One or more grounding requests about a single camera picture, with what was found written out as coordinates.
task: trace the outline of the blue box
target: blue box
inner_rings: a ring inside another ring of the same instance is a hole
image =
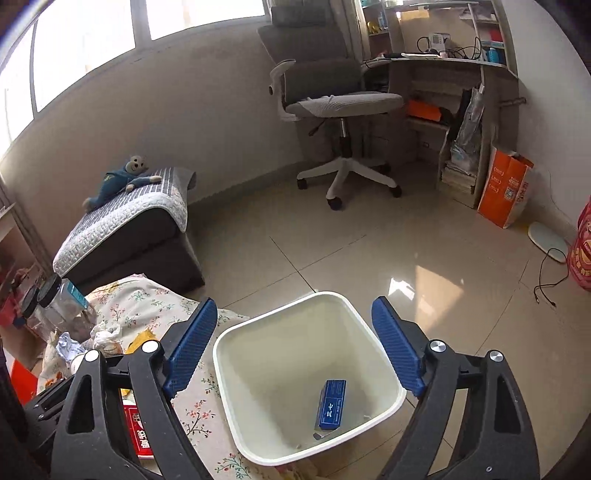
[[[316,427],[320,430],[336,430],[345,406],[346,380],[327,380],[320,393]]]

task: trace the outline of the black cap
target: black cap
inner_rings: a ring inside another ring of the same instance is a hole
[[[39,287],[33,285],[29,288],[29,291],[21,302],[22,316],[26,319],[33,315],[35,308],[37,307],[37,294],[39,293]]]
[[[39,289],[39,294],[37,295],[37,301],[39,305],[43,308],[46,308],[53,298],[56,296],[57,291],[60,289],[61,285],[61,277],[54,273],[51,277],[45,280],[45,283]]]

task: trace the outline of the metal screw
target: metal screw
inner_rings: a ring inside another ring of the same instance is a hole
[[[146,353],[152,353],[158,350],[158,342],[156,340],[148,340],[142,345],[142,350]]]
[[[491,357],[491,360],[493,362],[502,362],[504,359],[503,354],[501,352],[498,352],[497,350],[493,350],[488,354],[488,356]]]
[[[84,356],[84,360],[86,360],[87,362],[94,362],[98,357],[99,357],[99,351],[98,350],[91,350],[89,352],[86,352],[86,355]]]
[[[429,346],[431,347],[431,350],[439,353],[444,352],[447,348],[447,345],[443,343],[441,340],[433,340],[431,344],[429,344]]]

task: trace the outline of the crumpled plastic wrap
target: crumpled plastic wrap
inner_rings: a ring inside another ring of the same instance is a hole
[[[105,356],[121,355],[121,325],[106,325],[106,322],[97,323],[90,331],[90,339],[84,342],[89,350],[96,349]]]
[[[80,343],[70,338],[68,332],[62,333],[57,339],[56,350],[60,357],[65,360],[68,367],[72,360],[74,360],[74,357],[88,351]]]

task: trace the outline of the chair seat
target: chair seat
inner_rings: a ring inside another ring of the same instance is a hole
[[[301,118],[342,118],[346,116],[376,115],[402,107],[404,101],[395,93],[355,92],[308,98],[285,107],[287,113]]]

